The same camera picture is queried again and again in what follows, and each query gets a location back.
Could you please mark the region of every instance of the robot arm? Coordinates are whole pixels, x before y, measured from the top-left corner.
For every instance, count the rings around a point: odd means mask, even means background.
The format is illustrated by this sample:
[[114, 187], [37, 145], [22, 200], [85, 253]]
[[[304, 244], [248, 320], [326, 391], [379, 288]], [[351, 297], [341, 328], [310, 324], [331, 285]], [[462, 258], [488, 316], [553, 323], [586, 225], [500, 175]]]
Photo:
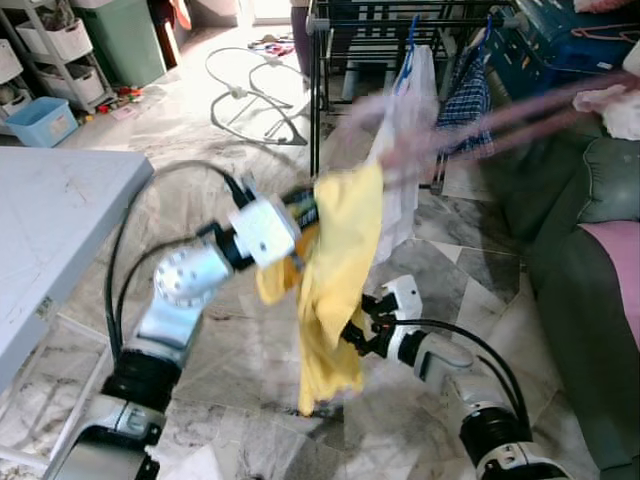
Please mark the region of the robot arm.
[[450, 428], [458, 432], [476, 468], [476, 477], [571, 479], [532, 442], [531, 432], [521, 425], [497, 379], [480, 368], [469, 350], [417, 326], [379, 321], [389, 315], [396, 320], [420, 317], [422, 302], [413, 277], [399, 277], [384, 288], [386, 295], [380, 302], [363, 302], [377, 335], [366, 340], [362, 331], [349, 324], [343, 338], [353, 343], [361, 355], [374, 352], [411, 367], [429, 392], [444, 399], [450, 412]]
[[[282, 200], [254, 198], [223, 230], [198, 247], [169, 253], [154, 274], [154, 296], [105, 381], [45, 472], [47, 480], [151, 480], [159, 465], [145, 452], [165, 425], [171, 393], [197, 336], [202, 312], [234, 271], [268, 266], [294, 252], [301, 230], [318, 220], [310, 189]], [[377, 301], [363, 298], [376, 318], [417, 318], [422, 303], [413, 277], [386, 286]], [[413, 326], [374, 324], [366, 340], [349, 324], [343, 337], [361, 354], [375, 352], [406, 364], [456, 412], [455, 428], [481, 480], [570, 478], [522, 431], [493, 377], [479, 371], [465, 348]]]

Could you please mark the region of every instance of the yellow shirt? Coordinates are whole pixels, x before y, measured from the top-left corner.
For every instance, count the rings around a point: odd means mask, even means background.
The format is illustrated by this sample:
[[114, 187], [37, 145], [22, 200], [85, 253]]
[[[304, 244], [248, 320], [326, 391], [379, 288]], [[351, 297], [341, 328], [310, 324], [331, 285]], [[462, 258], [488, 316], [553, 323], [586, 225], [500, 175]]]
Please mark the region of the yellow shirt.
[[299, 285], [298, 408], [305, 415], [316, 401], [340, 390], [362, 389], [358, 354], [340, 335], [349, 320], [362, 327], [360, 302], [380, 236], [382, 189], [378, 164], [321, 179], [314, 187], [319, 226], [305, 231], [296, 246], [304, 271], [287, 258], [257, 273], [258, 291], [267, 304]]

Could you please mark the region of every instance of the tiled floor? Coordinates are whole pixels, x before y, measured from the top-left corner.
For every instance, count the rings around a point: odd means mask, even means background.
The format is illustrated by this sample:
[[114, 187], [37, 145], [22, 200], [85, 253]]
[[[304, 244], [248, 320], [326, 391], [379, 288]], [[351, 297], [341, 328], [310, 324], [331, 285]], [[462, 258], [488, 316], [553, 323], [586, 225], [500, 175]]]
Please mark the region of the tiled floor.
[[[202, 33], [185, 50], [184, 64], [145, 90], [136, 117], [121, 122], [99, 117], [61, 147], [141, 151], [156, 167], [212, 161], [235, 174], [252, 172], [266, 193], [305, 181], [305, 148], [257, 148], [210, 125], [210, 102], [224, 89], [206, 75], [203, 61], [217, 46], [246, 40], [238, 31]], [[242, 121], [256, 124], [255, 119]], [[297, 122], [306, 131], [306, 120]], [[366, 141], [360, 145], [364, 154]], [[522, 382], [536, 440], [576, 478], [596, 479], [540, 330], [526, 269], [497, 205], [476, 180], [473, 171], [452, 173], [445, 196], [421, 193], [415, 237], [372, 270], [369, 285], [412, 273], [424, 316], [467, 327], [501, 352]], [[129, 229], [123, 263], [151, 243], [232, 209], [220, 180], [197, 169], [161, 181], [142, 203]], [[106, 252], [99, 253], [65, 309], [103, 332]], [[144, 305], [151, 268], [135, 282], [127, 305], [129, 324]], [[2, 442], [48, 452], [101, 348], [63, 329], [57, 332], [2, 419]], [[363, 394], [345, 395], [312, 418], [296, 416], [297, 351], [292, 296], [267, 308], [250, 273], [226, 285], [207, 310], [154, 449], [161, 478], [212, 478], [216, 468], [227, 480], [256, 474], [269, 480], [474, 478], [444, 407], [406, 367], [366, 358]], [[37, 478], [37, 472], [2, 462], [0, 478]]]

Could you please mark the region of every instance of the pink cloth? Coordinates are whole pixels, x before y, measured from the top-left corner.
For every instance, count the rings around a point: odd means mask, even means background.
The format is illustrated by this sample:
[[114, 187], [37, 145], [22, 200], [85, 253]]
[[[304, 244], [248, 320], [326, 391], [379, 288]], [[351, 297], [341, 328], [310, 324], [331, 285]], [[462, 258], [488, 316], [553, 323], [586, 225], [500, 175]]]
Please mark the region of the pink cloth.
[[624, 7], [633, 0], [573, 0], [575, 11], [578, 13], [604, 13]]
[[580, 226], [598, 240], [613, 262], [624, 313], [640, 349], [640, 223], [583, 223]]

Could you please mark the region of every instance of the blue box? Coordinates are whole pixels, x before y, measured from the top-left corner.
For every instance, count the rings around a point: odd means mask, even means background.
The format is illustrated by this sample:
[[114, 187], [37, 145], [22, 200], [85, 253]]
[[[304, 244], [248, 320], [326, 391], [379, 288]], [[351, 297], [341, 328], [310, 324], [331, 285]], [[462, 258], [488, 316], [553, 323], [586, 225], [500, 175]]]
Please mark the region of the blue box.
[[[487, 42], [489, 62], [512, 99], [538, 95], [586, 77], [619, 69], [633, 48], [632, 42], [576, 36], [581, 28], [633, 23], [632, 5], [610, 13], [576, 13], [573, 0], [514, 0], [497, 9], [498, 18], [518, 15], [520, 28], [496, 28]], [[593, 35], [618, 37], [637, 28], [608, 28]]]
[[5, 122], [27, 147], [53, 147], [78, 128], [69, 102], [52, 97], [34, 100]]

